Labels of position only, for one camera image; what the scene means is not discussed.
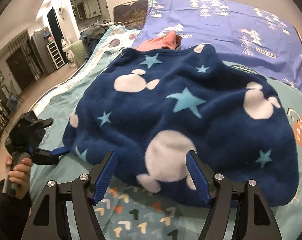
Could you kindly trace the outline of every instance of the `wooden floor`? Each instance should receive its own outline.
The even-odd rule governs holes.
[[[23,98],[24,103],[18,105],[17,111],[10,117],[9,125],[6,130],[9,132],[11,126],[17,121],[22,113],[28,112],[32,105],[49,89],[66,81],[77,71],[77,68],[69,68],[69,65],[65,65],[53,72],[52,74],[40,78],[32,87],[30,87],[25,93],[20,96]],[[4,146],[5,140],[8,137],[8,133],[4,132],[0,143],[0,180],[6,177],[5,170],[5,157],[9,154]]]

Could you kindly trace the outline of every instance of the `screw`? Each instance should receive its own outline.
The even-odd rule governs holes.
[[[55,181],[51,180],[47,183],[49,187],[53,187],[55,185]]]
[[[89,175],[87,175],[87,174],[82,174],[80,176],[80,180],[87,180],[88,178],[89,178]]]
[[[249,184],[250,184],[251,186],[255,186],[255,185],[257,185],[257,182],[256,182],[255,180],[253,180],[253,179],[250,179],[250,180],[249,180]]]
[[[224,176],[223,176],[222,174],[220,174],[220,173],[216,174],[214,177],[215,177],[217,180],[223,180],[223,179],[224,179]]]

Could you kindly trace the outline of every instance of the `purple sheet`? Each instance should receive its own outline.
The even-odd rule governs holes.
[[[211,43],[222,60],[243,64],[302,92],[302,43],[274,14],[228,0],[149,0],[133,47],[175,30],[182,49]]]

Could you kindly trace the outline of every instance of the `blue blanket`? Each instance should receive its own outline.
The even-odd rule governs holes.
[[[228,0],[149,0],[146,23],[133,47],[175,30],[187,49],[211,43],[218,56],[294,85],[302,92],[302,43],[278,16]]]
[[[299,181],[294,134],[273,87],[240,69],[210,44],[125,49],[85,91],[63,143],[91,164],[113,150],[119,179],[202,207],[185,163],[193,149],[215,172],[255,179],[271,206],[284,205]]]

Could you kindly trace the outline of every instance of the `person's hand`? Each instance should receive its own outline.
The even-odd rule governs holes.
[[[7,156],[5,159],[7,166],[12,164],[12,157]],[[9,180],[19,185],[16,191],[16,198],[23,199],[29,190],[30,186],[30,174],[33,161],[28,158],[24,158],[21,164],[17,164],[13,167],[13,170],[8,173]]]

